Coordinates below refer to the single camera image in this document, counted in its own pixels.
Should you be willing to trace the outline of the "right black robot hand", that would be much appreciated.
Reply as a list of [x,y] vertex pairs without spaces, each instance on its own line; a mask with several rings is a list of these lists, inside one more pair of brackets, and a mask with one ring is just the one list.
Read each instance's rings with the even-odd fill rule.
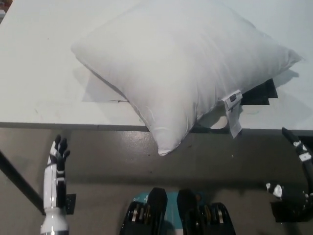
[[267,192],[281,201],[304,208],[310,207],[313,203],[313,152],[291,130],[283,127],[282,134],[293,146],[299,158],[307,180],[308,190],[298,190],[279,183],[266,183]]

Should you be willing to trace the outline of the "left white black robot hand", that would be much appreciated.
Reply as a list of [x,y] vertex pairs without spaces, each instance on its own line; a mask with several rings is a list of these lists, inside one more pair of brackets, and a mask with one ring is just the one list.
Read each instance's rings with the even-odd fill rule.
[[51,145],[44,172],[43,209],[45,219],[40,229],[42,235],[68,235],[66,220],[67,183],[65,163],[70,152],[67,139],[57,135]]

